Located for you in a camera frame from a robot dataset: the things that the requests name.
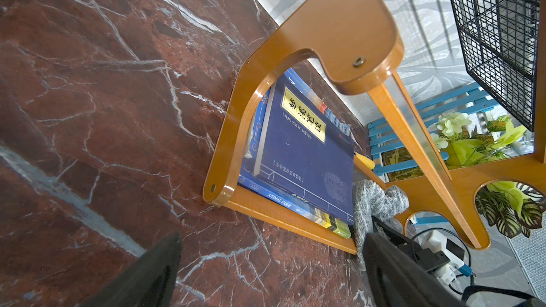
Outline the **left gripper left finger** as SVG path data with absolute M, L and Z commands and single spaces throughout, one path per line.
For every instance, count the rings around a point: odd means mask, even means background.
M 82 305 L 169 306 L 180 259 L 181 240 L 172 233 Z

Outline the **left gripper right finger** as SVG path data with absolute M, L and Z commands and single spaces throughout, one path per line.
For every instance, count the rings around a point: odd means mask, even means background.
M 378 233 L 365 236 L 363 258 L 377 306 L 464 305 Z

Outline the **grey fluffy cloth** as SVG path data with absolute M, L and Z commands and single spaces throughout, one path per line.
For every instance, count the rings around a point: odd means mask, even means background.
M 373 232 L 373 217 L 402 233 L 402 224 L 395 219 L 395 216 L 408 208 L 408 197 L 397 186 L 382 189 L 372 180 L 362 180 L 353 184 L 355 245 L 357 266 L 360 271 L 366 271 L 363 246 L 365 236 Z

